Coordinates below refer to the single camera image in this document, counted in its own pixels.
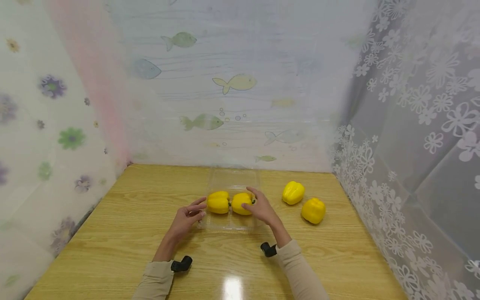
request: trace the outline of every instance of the purple flower pattern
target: purple flower pattern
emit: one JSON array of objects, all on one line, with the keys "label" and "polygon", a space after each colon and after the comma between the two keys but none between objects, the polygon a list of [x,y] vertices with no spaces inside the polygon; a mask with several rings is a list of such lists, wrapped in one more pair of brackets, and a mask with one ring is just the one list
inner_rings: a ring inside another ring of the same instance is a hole
[{"label": "purple flower pattern", "polygon": [[92,186],[92,180],[89,176],[83,175],[79,180],[75,181],[75,191],[79,194],[88,192]]},{"label": "purple flower pattern", "polygon": [[6,124],[15,119],[18,107],[7,94],[0,93],[0,123]]},{"label": "purple flower pattern", "polygon": [[8,173],[8,169],[4,166],[2,166],[1,162],[0,162],[0,185],[4,185],[7,183],[7,173]]},{"label": "purple flower pattern", "polygon": [[45,128],[45,122],[43,122],[42,120],[38,120],[36,122],[36,126],[38,127],[38,129],[44,129]]},{"label": "purple flower pattern", "polygon": [[67,86],[63,84],[61,79],[56,79],[52,75],[47,75],[40,81],[40,89],[42,93],[52,99],[63,96]]},{"label": "purple flower pattern", "polygon": [[60,227],[52,232],[53,242],[50,244],[50,248],[55,257],[59,255],[60,251],[62,251],[75,234],[74,230],[75,222],[68,216],[61,221]]}]

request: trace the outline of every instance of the translucent curtain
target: translucent curtain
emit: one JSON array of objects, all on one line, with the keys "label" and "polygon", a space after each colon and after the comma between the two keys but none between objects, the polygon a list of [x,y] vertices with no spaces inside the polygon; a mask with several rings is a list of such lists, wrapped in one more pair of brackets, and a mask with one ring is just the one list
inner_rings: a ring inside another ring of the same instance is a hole
[{"label": "translucent curtain", "polygon": [[333,170],[410,299],[480,298],[480,3],[382,0]]}]

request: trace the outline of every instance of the plastic clamshell container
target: plastic clamshell container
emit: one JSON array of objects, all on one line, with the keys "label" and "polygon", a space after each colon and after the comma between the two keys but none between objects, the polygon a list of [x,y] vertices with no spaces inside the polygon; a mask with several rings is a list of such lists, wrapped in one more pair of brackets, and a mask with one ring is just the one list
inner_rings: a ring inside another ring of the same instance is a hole
[{"label": "plastic clamshell container", "polygon": [[[211,168],[206,196],[214,192],[226,191],[229,195],[229,202],[231,202],[235,194],[249,192],[246,189],[247,186],[261,189],[258,170],[241,167]],[[205,212],[205,217],[198,224],[199,228],[253,231],[261,225],[261,222],[254,216],[239,215],[234,213],[231,207],[227,214],[215,214],[208,209]]]}]

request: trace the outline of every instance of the person's right hand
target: person's right hand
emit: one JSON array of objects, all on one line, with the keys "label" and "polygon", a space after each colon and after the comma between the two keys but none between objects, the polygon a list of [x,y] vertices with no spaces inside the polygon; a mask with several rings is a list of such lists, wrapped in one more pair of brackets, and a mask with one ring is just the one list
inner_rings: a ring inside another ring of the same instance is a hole
[{"label": "person's right hand", "polygon": [[280,221],[280,218],[277,216],[275,210],[270,205],[270,202],[268,201],[267,197],[265,197],[264,193],[250,186],[247,187],[247,190],[251,191],[257,200],[254,205],[243,203],[241,207],[250,211],[255,218],[263,221],[268,226]]}]

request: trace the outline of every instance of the table surface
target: table surface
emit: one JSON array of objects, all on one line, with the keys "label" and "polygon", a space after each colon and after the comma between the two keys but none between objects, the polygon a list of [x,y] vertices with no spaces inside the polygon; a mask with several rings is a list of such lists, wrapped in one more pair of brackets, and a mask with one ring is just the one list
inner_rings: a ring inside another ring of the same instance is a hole
[{"label": "table surface", "polygon": [[[176,210],[204,196],[208,172],[128,167],[26,299],[130,299]],[[263,192],[332,300],[406,299],[332,174],[259,172]],[[281,201],[292,179],[325,202],[319,226],[300,217],[301,205]],[[191,256],[192,267],[175,275],[169,300],[293,299],[275,258],[260,251],[264,241],[275,241],[265,226],[253,233],[194,229],[175,256]]]}]

